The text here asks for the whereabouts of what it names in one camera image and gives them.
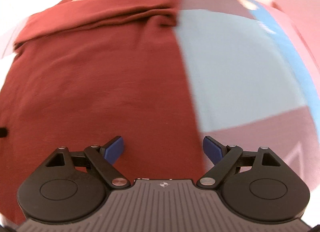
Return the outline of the blue grey patterned bedsheet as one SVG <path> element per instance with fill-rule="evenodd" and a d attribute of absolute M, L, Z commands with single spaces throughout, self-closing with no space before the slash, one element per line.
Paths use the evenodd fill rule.
<path fill-rule="evenodd" d="M 242 0 L 181 0 L 174 27 L 200 134 L 270 147 L 319 184 L 319 96 L 289 36 Z M 202 151 L 203 174 L 208 170 Z"/>

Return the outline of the dark red knit sweater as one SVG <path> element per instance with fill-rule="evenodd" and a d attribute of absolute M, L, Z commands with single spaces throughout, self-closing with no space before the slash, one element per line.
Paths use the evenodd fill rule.
<path fill-rule="evenodd" d="M 181 0 L 63 0 L 29 17 L 1 89 L 1 213 L 23 220 L 17 189 L 57 147 L 122 136 L 128 179 L 204 172 L 174 33 Z"/>

